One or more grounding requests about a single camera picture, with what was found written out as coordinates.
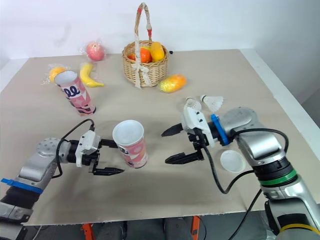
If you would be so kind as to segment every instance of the shuttlecock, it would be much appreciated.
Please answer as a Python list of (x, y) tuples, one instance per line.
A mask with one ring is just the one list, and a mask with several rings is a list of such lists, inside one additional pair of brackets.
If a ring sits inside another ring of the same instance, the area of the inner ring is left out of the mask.
[(218, 111), (224, 102), (223, 96), (202, 95), (200, 99), (211, 110), (212, 113)]
[(197, 100), (194, 100), (192, 97), (187, 97), (185, 100), (185, 107), (201, 111), (201, 103)]

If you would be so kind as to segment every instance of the plastic bag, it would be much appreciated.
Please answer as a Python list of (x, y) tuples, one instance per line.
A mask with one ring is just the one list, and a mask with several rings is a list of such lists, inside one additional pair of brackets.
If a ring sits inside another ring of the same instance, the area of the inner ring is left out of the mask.
[(95, 87), (103, 87), (104, 84), (96, 81), (98, 78), (98, 74), (93, 72), (94, 64), (91, 62), (84, 62), (80, 65), (79, 76), (81, 81), (86, 87), (95, 88)]
[(82, 55), (87, 56), (91, 61), (98, 62), (105, 58), (105, 48), (100, 39), (89, 42), (85, 47), (79, 48)]
[(42, 85), (55, 83), (55, 77), (67, 70), (70, 70), (69, 66), (65, 66), (63, 64), (52, 63), (48, 65), (48, 71), (44, 74), (44, 79), (42, 81)]
[(187, 79), (182, 74), (175, 74), (159, 82), (158, 87), (165, 93), (172, 93), (186, 85)]

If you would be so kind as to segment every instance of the orange table leg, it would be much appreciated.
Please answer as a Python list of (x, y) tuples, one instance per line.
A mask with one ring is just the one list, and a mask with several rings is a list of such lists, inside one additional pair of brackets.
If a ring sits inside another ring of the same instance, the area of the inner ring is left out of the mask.
[(198, 216), (192, 217), (191, 235), (193, 240), (198, 240), (199, 236), (200, 218)]
[(81, 230), (84, 231), (85, 240), (96, 240), (91, 223), (82, 224)]

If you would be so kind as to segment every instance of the white ribbon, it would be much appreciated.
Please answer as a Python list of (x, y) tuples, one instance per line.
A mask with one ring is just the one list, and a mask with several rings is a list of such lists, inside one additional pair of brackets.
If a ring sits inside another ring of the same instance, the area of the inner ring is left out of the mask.
[(133, 69), (135, 69), (135, 87), (140, 89), (141, 85), (140, 85), (139, 71), (142, 72), (142, 77), (146, 85), (151, 85), (151, 81), (148, 76), (149, 69), (141, 65), (139, 36), (137, 34), (134, 34), (134, 38), (135, 38), (135, 41), (134, 41), (135, 63), (131, 64), (131, 66)]

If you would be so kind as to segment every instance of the wicker basket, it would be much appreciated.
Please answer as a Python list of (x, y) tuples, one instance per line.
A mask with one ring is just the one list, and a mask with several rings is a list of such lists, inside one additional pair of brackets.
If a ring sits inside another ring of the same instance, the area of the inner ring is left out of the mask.
[[(140, 41), (138, 35), (138, 27), (140, 23), (141, 12), (144, 9), (146, 15), (146, 29), (148, 31), (149, 40)], [(140, 47), (151, 46), (152, 27), (150, 24), (150, 16), (147, 5), (143, 2), (140, 4), (135, 18), (135, 41), (128, 44), (122, 51), (122, 64), (125, 77), (137, 88), (153, 87), (167, 76), (168, 72), (168, 51), (163, 47), (164, 58), (160, 61), (141, 63)], [(135, 53), (135, 61), (128, 58), (128, 55)]]

